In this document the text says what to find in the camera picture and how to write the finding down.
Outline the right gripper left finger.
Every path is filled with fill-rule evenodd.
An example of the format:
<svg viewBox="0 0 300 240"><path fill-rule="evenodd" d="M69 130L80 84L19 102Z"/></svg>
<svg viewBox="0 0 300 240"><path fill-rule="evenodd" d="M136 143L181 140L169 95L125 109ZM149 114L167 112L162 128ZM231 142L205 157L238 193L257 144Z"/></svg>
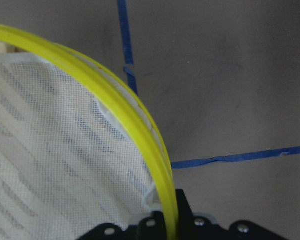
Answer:
<svg viewBox="0 0 300 240"><path fill-rule="evenodd" d="M164 240L165 219L160 211L141 213L131 218L127 229L102 223L82 235L80 240Z"/></svg>

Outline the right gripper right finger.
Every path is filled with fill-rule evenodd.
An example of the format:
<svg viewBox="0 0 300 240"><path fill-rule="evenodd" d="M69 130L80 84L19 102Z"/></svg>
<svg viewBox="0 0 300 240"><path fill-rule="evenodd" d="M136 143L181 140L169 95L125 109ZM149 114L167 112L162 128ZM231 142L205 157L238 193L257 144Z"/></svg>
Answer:
<svg viewBox="0 0 300 240"><path fill-rule="evenodd" d="M176 190L180 240L283 240L284 237L248 220L223 228L214 216L194 213L182 189Z"/></svg>

